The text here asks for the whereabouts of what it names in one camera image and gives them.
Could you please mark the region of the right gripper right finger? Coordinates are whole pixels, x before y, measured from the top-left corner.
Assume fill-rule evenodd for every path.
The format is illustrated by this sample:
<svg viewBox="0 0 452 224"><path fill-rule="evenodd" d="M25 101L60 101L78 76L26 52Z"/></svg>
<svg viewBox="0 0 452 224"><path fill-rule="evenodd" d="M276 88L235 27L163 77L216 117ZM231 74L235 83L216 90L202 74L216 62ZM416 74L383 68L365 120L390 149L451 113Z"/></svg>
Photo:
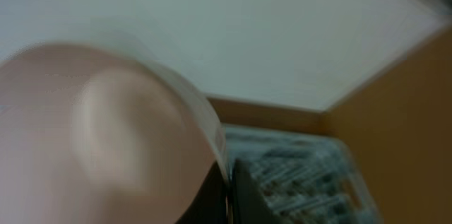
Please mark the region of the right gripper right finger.
<svg viewBox="0 0 452 224"><path fill-rule="evenodd" d="M234 224L275 224L275 216L242 160L234 162L231 185Z"/></svg>

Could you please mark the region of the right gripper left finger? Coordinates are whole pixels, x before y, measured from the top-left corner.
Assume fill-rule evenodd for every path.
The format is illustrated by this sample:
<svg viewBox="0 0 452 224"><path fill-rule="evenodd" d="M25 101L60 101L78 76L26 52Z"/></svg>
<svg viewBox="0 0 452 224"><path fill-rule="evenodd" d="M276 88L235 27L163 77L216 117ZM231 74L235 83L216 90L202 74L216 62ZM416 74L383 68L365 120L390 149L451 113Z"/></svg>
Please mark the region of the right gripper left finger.
<svg viewBox="0 0 452 224"><path fill-rule="evenodd" d="M176 224L227 224L227 186L217 163L211 166L190 207Z"/></svg>

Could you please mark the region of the pink bowl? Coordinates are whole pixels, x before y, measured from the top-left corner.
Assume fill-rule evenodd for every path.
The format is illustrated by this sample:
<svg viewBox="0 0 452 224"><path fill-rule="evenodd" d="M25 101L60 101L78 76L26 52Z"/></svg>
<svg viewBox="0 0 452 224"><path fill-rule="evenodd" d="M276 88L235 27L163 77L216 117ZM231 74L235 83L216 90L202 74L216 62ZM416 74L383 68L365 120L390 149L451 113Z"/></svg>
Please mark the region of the pink bowl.
<svg viewBox="0 0 452 224"><path fill-rule="evenodd" d="M176 223L211 166L207 98L175 71L45 44L1 63L1 222Z"/></svg>

